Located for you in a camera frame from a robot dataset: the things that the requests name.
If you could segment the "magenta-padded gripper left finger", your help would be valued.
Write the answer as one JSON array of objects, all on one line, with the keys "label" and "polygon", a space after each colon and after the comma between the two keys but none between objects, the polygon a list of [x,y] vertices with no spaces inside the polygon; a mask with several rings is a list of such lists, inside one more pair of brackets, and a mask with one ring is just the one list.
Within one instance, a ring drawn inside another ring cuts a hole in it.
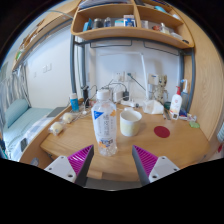
[{"label": "magenta-padded gripper left finger", "polygon": [[68,157],[59,156],[45,168],[45,171],[84,187],[93,155],[94,146],[90,145]]}]

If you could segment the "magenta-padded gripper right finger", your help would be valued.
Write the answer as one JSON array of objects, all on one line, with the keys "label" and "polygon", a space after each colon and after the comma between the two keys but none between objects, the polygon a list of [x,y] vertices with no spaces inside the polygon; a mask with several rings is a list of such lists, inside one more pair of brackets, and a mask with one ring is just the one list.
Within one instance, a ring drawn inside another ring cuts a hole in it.
[{"label": "magenta-padded gripper right finger", "polygon": [[166,156],[157,157],[139,146],[132,146],[132,156],[142,186],[179,171]]}]

